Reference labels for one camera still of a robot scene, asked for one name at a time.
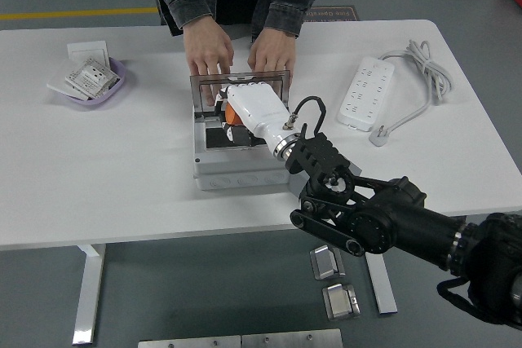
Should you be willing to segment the person's right hand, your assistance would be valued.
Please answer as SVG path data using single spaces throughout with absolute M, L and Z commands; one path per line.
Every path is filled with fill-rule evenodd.
M 234 56 L 232 41 L 210 15 L 187 23 L 182 31 L 192 76 L 230 73 Z

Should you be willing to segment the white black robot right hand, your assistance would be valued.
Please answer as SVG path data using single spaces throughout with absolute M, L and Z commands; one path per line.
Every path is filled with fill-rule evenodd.
M 294 132 L 298 116 L 289 113 L 266 82 L 221 88 L 215 97 L 215 111 L 232 143 L 254 146 L 262 139 L 279 160 L 284 159 L 283 155 L 299 137 Z

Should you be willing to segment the person's left hand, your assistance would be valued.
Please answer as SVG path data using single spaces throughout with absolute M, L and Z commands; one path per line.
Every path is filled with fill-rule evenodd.
M 284 31 L 264 28 L 254 40 L 247 60 L 254 72 L 288 71 L 289 86 L 294 76 L 296 36 Z

